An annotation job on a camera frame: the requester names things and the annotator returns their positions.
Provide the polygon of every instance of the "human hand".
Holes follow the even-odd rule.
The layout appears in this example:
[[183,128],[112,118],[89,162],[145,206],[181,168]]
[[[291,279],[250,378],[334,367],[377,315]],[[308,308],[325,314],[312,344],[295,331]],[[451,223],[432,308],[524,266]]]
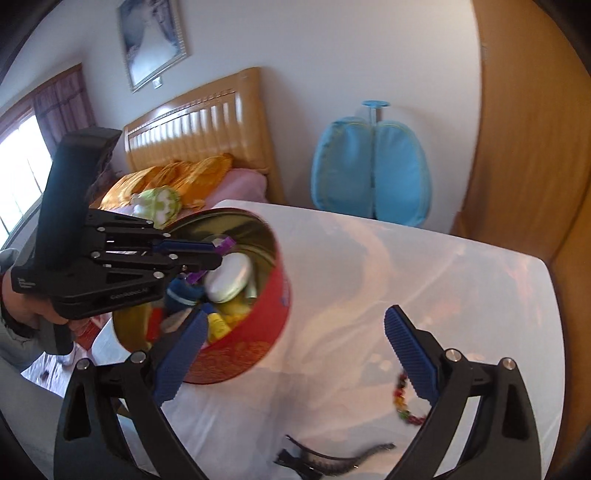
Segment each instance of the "human hand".
[[39,330],[39,318],[43,317],[57,325],[67,324],[75,335],[81,335],[84,332],[88,319],[67,320],[56,313],[48,298],[15,292],[12,289],[10,272],[11,270],[8,270],[2,279],[2,302],[7,312],[18,323]]

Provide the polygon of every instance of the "wooden headboard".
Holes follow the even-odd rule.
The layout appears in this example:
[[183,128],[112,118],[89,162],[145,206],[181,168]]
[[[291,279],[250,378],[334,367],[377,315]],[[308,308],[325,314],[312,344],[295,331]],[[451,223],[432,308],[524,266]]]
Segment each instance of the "wooden headboard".
[[236,158],[234,168],[267,176],[267,198],[285,203],[271,136],[260,96],[261,69],[243,70],[190,92],[125,126],[131,171],[173,160],[196,161],[220,153]]

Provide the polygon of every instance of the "black hair clip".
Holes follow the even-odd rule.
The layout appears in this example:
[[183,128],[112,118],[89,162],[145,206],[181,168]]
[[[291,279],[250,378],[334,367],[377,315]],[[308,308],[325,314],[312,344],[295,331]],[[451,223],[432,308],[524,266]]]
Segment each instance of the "black hair clip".
[[286,435],[286,438],[300,449],[300,454],[298,457],[294,457],[287,450],[283,449],[277,455],[275,463],[291,468],[302,480],[320,480],[323,476],[344,475],[357,468],[376,453],[396,448],[396,445],[393,443],[384,443],[371,447],[355,457],[339,458],[315,452],[297,442],[289,435]]

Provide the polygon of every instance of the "hair accessory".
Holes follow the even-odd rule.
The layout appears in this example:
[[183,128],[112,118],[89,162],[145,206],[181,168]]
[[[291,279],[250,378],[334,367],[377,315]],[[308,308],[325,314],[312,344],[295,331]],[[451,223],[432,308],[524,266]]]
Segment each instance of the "hair accessory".
[[277,455],[275,463],[277,465],[291,468],[293,471],[297,472],[303,480],[320,480],[325,475],[344,475],[357,468],[372,455],[396,448],[396,445],[393,443],[384,443],[382,445],[371,447],[355,457],[338,458],[315,452],[295,441],[289,435],[286,435],[285,437],[300,449],[300,454],[298,457],[294,457],[284,449],[279,452],[279,455]]
[[398,412],[398,416],[404,423],[408,423],[409,425],[416,425],[421,426],[425,423],[425,419],[427,416],[417,417],[410,413],[408,410],[408,406],[406,405],[406,401],[404,400],[404,389],[407,387],[408,383],[408,375],[406,372],[402,372],[398,376],[398,385],[394,390],[392,396],[394,397],[394,406],[396,406],[396,410]]

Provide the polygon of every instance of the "framed picture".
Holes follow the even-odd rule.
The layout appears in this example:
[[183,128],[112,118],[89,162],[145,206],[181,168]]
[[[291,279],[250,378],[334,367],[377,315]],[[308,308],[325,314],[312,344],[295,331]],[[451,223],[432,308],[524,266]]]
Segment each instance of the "framed picture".
[[125,0],[118,17],[133,92],[187,56],[176,0]]

